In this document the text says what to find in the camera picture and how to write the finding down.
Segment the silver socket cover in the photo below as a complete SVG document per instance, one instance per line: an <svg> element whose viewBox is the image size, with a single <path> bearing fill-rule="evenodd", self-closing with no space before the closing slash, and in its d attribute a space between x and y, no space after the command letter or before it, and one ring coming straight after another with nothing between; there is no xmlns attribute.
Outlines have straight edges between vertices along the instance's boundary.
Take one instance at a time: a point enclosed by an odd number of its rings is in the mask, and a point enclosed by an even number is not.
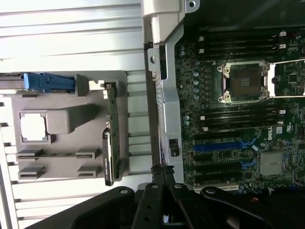
<svg viewBox="0 0 305 229"><path fill-rule="evenodd" d="M275 97L305 97L305 59L277 62L271 83Z"/></svg>

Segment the white expansion slot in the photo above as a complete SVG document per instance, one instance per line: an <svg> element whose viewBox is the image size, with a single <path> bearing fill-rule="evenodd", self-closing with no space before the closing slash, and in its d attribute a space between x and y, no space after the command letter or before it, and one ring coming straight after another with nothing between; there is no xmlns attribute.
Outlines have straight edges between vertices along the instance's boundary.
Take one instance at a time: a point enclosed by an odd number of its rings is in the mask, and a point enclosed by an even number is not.
<svg viewBox="0 0 305 229"><path fill-rule="evenodd" d="M193 186L193 189L196 193L200 193L203 188L206 187L216 187L224 191L238 191L239 185L236 182L231 183L217 183L217 184L207 184L207 185L196 185Z"/></svg>

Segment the black expansion slot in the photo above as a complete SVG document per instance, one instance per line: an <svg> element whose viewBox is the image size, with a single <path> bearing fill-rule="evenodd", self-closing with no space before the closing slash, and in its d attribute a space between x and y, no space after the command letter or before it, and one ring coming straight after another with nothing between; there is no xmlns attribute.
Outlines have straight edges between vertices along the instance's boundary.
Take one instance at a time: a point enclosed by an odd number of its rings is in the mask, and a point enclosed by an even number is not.
<svg viewBox="0 0 305 229"><path fill-rule="evenodd" d="M196 142L206 142L211 140L228 139L228 138L239 138L241 137L241 132L213 132L213 133L203 133L195 135L192 139L193 143Z"/></svg>
<svg viewBox="0 0 305 229"><path fill-rule="evenodd" d="M241 166L239 164L215 164L215 165L197 165L194 167L196 172L209 173L209 172L219 172L219 171L235 171L240 170Z"/></svg>
<svg viewBox="0 0 305 229"><path fill-rule="evenodd" d="M239 162L237 157L223 157L222 154L201 154L193 156L196 163L200 164L227 164Z"/></svg>
<svg viewBox="0 0 305 229"><path fill-rule="evenodd" d="M205 181L218 181L218 180L230 180L230 179L241 179L242 174L213 174L213 175L201 175L195 176L196 182L205 182Z"/></svg>

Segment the silver hard disk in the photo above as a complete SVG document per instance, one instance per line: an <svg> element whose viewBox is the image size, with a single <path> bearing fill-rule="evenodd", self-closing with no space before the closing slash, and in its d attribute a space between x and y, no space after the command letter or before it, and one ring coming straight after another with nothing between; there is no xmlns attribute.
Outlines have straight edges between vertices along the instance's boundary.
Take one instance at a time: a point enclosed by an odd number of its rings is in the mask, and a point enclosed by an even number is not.
<svg viewBox="0 0 305 229"><path fill-rule="evenodd" d="M24 89L21 73L0 73L0 89Z"/></svg>

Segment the green motherboard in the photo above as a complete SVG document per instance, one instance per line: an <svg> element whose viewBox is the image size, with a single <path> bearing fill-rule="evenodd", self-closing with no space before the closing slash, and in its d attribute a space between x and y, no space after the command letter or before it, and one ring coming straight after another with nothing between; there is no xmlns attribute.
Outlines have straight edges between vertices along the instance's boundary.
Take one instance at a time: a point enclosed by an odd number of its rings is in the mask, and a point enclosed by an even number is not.
<svg viewBox="0 0 305 229"><path fill-rule="evenodd" d="M185 183L192 186L236 182L240 194L305 186L305 97L275 97L271 78L277 62L305 59L305 26L243 31L210 32L204 27L186 29L176 44L175 79L180 110L180 137L169 141L170 154L182 158ZM221 74L226 62L266 61L269 98L257 103L225 105ZM239 138L193 143L195 135L241 132ZM239 142L243 149L195 152L195 145ZM263 152L283 152L284 172L260 174ZM196 172L195 155L222 154L237 157L240 170ZM195 176L242 174L241 179L196 182Z"/></svg>

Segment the green RAM stick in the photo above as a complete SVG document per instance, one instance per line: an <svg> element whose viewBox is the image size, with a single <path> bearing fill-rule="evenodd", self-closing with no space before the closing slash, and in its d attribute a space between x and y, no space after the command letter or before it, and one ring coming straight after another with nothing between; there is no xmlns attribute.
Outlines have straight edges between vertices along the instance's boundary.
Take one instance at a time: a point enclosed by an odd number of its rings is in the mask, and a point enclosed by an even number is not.
<svg viewBox="0 0 305 229"><path fill-rule="evenodd" d="M18 159L42 158L42 157L50 157L50 158L75 157L75 158L93 158L93 159L95 159L98 156L99 156L99 154L95 154L95 153L68 153L68 154L64 153L64 154L40 154L40 155L17 154Z"/></svg>

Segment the grey parts rack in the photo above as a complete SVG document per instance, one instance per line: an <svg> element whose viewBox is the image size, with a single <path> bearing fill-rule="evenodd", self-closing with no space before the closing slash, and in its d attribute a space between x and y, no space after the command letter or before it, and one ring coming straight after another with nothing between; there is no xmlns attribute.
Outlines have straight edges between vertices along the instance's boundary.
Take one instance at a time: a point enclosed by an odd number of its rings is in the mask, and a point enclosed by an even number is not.
<svg viewBox="0 0 305 229"><path fill-rule="evenodd" d="M123 71L47 72L75 79L74 91L0 89L10 98L16 142L16 162L20 180L39 178L104 179L102 133L106 128L108 101L102 90L90 91L89 81L104 80L116 84L120 134L120 181L128 169L127 75ZM45 119L46 137L26 141L21 135L20 118L24 114L41 114ZM93 158L42 157L18 159L21 155L95 153Z"/></svg>

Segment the silver CPU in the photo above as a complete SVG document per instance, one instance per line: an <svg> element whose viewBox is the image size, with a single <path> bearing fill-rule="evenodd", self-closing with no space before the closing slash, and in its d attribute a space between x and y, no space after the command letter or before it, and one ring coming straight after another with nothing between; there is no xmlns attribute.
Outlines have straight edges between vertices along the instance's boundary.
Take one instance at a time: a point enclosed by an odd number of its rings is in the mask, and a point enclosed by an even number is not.
<svg viewBox="0 0 305 229"><path fill-rule="evenodd" d="M20 127L26 141L42 141L46 137L45 119L41 114L24 114L20 118Z"/></svg>

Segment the blue disk bracket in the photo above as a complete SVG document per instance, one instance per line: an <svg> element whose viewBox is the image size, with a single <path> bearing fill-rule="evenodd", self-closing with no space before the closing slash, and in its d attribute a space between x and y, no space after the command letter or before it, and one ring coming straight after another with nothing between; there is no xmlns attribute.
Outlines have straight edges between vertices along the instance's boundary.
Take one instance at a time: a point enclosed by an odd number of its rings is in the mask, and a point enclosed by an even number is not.
<svg viewBox="0 0 305 229"><path fill-rule="evenodd" d="M52 73L23 73L26 90L41 90L49 93L52 90L74 91L75 79Z"/></svg>

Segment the blue expansion slot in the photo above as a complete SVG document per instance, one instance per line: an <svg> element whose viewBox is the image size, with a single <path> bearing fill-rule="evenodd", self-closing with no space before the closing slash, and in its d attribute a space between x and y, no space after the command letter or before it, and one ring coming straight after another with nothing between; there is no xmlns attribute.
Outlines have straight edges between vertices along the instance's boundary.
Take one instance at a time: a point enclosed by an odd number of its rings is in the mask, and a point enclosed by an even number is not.
<svg viewBox="0 0 305 229"><path fill-rule="evenodd" d="M226 149L243 149L247 148L248 145L242 145L239 142L233 143L218 143L218 144L209 144L209 145L195 145L193 150L195 152L209 152L209 151L218 151Z"/></svg>

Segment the open grey PC case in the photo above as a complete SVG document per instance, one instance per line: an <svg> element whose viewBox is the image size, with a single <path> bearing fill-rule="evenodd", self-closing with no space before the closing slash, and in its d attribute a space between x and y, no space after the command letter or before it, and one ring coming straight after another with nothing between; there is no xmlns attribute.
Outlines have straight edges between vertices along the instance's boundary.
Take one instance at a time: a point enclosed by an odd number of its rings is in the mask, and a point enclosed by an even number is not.
<svg viewBox="0 0 305 229"><path fill-rule="evenodd" d="M303 27L305 0L141 0L141 7L161 161L174 167L177 182L185 183L182 158L172 156L169 147L181 135L174 59L183 33L199 26L210 32Z"/></svg>

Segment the silver chipset heatsink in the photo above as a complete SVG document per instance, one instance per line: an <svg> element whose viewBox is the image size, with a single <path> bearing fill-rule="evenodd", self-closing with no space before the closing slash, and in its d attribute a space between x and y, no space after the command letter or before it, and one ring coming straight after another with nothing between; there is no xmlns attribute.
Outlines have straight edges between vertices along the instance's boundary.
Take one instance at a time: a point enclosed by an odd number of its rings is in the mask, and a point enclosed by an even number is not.
<svg viewBox="0 0 305 229"><path fill-rule="evenodd" d="M263 152L260 155L260 174L277 176L284 172L283 152Z"/></svg>

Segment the CPU socket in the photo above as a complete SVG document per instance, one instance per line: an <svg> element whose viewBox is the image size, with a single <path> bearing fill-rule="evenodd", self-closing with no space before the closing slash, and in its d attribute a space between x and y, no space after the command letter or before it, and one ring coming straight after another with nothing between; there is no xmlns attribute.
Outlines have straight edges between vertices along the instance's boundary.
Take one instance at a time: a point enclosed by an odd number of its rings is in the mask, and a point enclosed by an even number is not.
<svg viewBox="0 0 305 229"><path fill-rule="evenodd" d="M221 95L217 101L225 105L262 102L269 98L266 61L226 62L218 66Z"/></svg>

